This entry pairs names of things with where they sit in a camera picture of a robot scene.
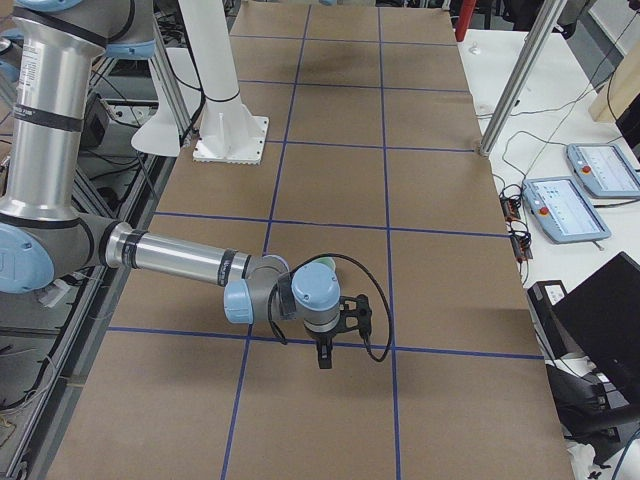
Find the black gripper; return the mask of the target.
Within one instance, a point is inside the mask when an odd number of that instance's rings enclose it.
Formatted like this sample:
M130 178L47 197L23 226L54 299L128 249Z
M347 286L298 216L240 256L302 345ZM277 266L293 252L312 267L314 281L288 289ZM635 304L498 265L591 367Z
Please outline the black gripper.
M339 330L336 327L326 332L308 330L308 335L316 344L318 367L322 370L332 368L333 339L338 334Z

